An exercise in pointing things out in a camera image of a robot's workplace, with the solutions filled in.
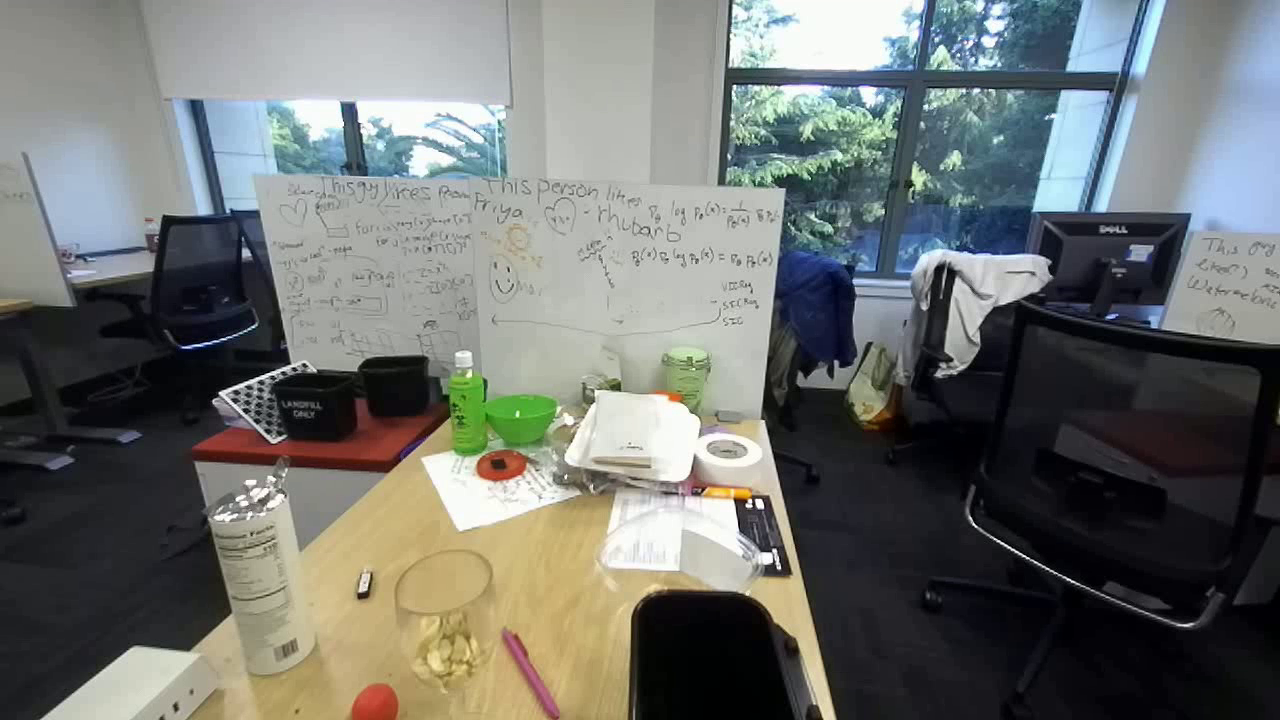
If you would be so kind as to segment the clear wine glass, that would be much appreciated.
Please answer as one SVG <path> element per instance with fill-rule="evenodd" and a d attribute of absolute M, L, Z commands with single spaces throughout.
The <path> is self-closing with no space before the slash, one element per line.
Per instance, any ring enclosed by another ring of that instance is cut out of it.
<path fill-rule="evenodd" d="M 400 572 L 395 631 L 416 680 L 457 692 L 480 673 L 487 590 L 493 566 L 471 548 L 443 548 Z"/>

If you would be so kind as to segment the light green jar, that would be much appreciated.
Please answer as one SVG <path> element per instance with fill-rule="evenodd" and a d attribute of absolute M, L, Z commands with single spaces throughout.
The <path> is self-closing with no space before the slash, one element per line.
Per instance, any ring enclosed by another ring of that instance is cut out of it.
<path fill-rule="evenodd" d="M 711 357 L 704 350 L 666 350 L 659 357 L 663 393 L 685 400 L 688 407 L 700 407 L 706 375 L 711 375 Z"/>

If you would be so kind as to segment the large whiteboard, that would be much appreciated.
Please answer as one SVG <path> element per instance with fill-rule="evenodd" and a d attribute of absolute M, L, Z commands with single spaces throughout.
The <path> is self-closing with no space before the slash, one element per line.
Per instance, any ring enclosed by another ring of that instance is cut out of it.
<path fill-rule="evenodd" d="M 762 407 L 777 188 L 262 176 L 257 202 L 287 351 L 314 367 L 466 350 L 493 388 L 567 400 L 700 350 L 711 412 Z"/>

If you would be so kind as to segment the white tape roll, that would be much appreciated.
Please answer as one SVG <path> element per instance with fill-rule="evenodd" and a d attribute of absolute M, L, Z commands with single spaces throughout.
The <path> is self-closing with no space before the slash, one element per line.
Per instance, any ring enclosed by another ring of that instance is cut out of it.
<path fill-rule="evenodd" d="M 762 449 L 735 433 L 706 433 L 696 442 L 696 459 L 704 469 L 756 469 L 762 459 Z"/>

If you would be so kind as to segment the green bowl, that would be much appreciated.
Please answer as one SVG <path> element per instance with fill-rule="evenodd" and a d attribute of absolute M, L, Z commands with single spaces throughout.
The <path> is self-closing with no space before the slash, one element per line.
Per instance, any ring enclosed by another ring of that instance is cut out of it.
<path fill-rule="evenodd" d="M 555 400 L 539 393 L 514 393 L 514 396 L 493 396 L 487 400 L 487 429 L 506 449 L 531 449 L 548 442 L 548 429 L 555 419 Z"/>

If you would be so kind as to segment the red tape roll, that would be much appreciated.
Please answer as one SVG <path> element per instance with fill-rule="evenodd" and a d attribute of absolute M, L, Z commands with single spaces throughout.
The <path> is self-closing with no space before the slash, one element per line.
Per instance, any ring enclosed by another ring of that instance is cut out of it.
<path fill-rule="evenodd" d="M 487 485 L 514 480 L 514 478 L 522 478 L 522 469 L 528 469 L 522 454 L 485 454 L 475 459 L 475 478 L 487 480 Z"/>

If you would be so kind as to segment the green plastic bottle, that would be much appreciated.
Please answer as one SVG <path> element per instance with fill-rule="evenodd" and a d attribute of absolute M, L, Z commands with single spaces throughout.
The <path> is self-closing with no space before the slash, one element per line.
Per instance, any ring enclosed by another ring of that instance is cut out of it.
<path fill-rule="evenodd" d="M 450 412 L 450 449 L 461 458 L 475 458 L 487 449 L 487 380 L 475 373 L 475 357 L 461 350 L 450 357 L 450 375 L 446 375 L 446 412 Z"/>

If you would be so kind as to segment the red topped white cabinet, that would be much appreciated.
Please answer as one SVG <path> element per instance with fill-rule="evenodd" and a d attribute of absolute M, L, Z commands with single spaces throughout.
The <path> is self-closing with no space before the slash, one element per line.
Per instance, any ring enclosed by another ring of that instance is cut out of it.
<path fill-rule="evenodd" d="M 220 429 L 190 449 L 190 469 L 207 505 L 245 480 L 281 471 L 292 502 L 296 535 L 313 545 L 441 425 L 443 407 L 392 419 L 355 407 L 355 433 L 342 442 L 267 443 L 252 429 Z"/>

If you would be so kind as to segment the pink pen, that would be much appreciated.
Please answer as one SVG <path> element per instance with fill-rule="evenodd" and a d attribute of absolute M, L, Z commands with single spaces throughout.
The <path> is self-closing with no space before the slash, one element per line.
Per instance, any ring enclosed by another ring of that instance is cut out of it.
<path fill-rule="evenodd" d="M 498 631 L 506 659 L 514 663 L 518 680 L 528 683 L 528 692 L 537 695 L 539 714 L 548 720 L 564 720 L 559 701 L 553 695 L 548 680 L 539 676 L 539 667 L 531 663 L 518 631 L 503 629 Z"/>

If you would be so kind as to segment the white jacket on chair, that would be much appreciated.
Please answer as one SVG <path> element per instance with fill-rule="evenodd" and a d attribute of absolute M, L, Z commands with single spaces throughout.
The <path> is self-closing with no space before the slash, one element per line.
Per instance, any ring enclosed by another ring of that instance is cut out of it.
<path fill-rule="evenodd" d="M 1042 293 L 1052 269 L 1041 252 L 954 252 L 933 247 L 911 269 L 915 317 L 942 312 L 939 380 L 961 375 L 980 357 L 980 325 L 1033 293 Z"/>

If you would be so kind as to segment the small silver clip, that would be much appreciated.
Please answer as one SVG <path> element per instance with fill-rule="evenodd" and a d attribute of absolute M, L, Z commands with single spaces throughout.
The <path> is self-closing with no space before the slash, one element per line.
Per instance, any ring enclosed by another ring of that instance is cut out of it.
<path fill-rule="evenodd" d="M 377 590 L 377 572 L 371 572 L 371 569 L 363 569 L 363 572 L 355 577 L 355 602 L 368 602 L 368 596 L 371 596 L 371 590 Z"/>

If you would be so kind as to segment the red ball in cup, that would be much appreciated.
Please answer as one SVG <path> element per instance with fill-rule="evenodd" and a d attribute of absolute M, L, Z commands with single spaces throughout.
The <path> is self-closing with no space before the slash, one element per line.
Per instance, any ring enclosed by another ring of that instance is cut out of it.
<path fill-rule="evenodd" d="M 355 692 L 346 720 L 400 720 L 400 695 L 392 683 L 368 683 Z"/>

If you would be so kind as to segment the black mesh chair left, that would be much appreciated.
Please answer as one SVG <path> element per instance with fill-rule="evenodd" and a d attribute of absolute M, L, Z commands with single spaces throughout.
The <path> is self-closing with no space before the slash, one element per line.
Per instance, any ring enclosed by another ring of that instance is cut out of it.
<path fill-rule="evenodd" d="M 220 351 L 259 329 L 248 260 L 230 218 L 164 218 L 151 285 L 145 297 L 116 293 L 126 317 L 102 325 L 102 335 L 164 350 L 169 383 L 196 406 L 220 383 Z"/>

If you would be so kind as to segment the black computer monitor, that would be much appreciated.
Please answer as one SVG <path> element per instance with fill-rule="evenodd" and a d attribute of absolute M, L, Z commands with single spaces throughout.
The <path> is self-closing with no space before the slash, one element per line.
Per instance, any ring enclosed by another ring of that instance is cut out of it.
<path fill-rule="evenodd" d="M 1166 301 L 1182 238 L 1189 211 L 1037 211 L 1029 247 L 1047 260 L 1047 305 L 1109 317 Z"/>

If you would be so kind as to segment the black office chair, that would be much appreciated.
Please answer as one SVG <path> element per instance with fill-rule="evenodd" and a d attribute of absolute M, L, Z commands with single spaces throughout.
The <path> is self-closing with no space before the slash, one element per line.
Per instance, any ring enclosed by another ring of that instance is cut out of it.
<path fill-rule="evenodd" d="M 1033 301 L 1015 307 L 962 520 L 1047 590 L 962 577 L 919 590 L 922 607 L 953 592 L 1052 607 L 998 720 L 1029 720 L 1047 647 L 1078 607 L 1200 631 L 1238 596 L 1275 533 L 1262 512 L 1275 396 L 1271 344 L 1088 322 Z"/>

